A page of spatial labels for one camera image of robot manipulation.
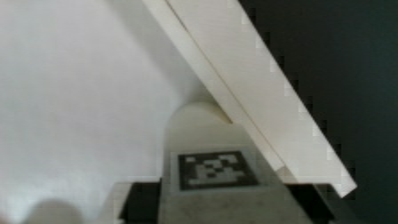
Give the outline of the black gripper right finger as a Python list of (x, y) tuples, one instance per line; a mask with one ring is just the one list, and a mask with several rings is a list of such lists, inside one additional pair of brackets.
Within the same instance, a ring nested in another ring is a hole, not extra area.
[(286, 187), (312, 224), (330, 224), (336, 215), (327, 203), (328, 185), (305, 183), (288, 184)]

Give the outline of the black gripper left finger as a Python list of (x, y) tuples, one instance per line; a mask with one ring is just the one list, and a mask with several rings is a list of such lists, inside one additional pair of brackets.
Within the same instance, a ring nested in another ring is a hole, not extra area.
[(156, 224), (160, 205), (160, 183), (137, 182), (131, 185), (119, 213), (122, 224)]

